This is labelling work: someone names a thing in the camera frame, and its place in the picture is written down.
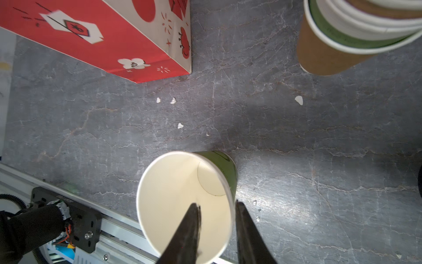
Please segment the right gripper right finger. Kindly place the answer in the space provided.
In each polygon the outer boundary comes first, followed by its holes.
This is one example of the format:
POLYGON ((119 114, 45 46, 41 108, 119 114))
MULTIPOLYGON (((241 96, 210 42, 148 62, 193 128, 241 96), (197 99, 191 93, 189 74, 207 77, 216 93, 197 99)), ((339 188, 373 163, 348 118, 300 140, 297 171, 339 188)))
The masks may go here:
POLYGON ((276 264, 243 202, 236 201, 237 253, 240 264, 276 264))

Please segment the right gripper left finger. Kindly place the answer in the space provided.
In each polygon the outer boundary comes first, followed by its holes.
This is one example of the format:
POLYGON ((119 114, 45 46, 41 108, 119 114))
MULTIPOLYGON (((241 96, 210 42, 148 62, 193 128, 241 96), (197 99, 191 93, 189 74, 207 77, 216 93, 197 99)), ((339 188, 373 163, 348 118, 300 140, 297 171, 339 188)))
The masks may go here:
POLYGON ((201 231, 201 207, 192 203, 157 264, 195 264, 201 231))

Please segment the green paper coffee cup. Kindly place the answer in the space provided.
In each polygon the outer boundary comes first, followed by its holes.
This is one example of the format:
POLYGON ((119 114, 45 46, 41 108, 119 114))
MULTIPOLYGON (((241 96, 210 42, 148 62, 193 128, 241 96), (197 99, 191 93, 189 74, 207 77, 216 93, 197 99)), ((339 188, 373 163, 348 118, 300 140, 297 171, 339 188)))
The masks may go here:
POLYGON ((164 253, 189 206, 201 209, 199 264, 210 264, 225 251, 235 222, 237 169, 219 151, 172 151, 144 171, 137 189, 137 217, 144 236, 164 253))

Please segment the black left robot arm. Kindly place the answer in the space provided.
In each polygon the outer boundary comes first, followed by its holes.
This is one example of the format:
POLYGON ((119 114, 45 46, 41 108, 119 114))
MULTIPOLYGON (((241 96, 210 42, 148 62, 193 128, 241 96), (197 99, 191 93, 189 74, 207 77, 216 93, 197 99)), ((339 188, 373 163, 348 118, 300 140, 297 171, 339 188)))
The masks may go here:
POLYGON ((50 204, 29 209, 23 200, 9 194, 2 194, 1 199, 14 203, 19 209, 17 213, 1 211, 1 263, 17 264, 29 252, 37 263, 48 263, 40 247, 64 231, 65 220, 60 208, 50 204))

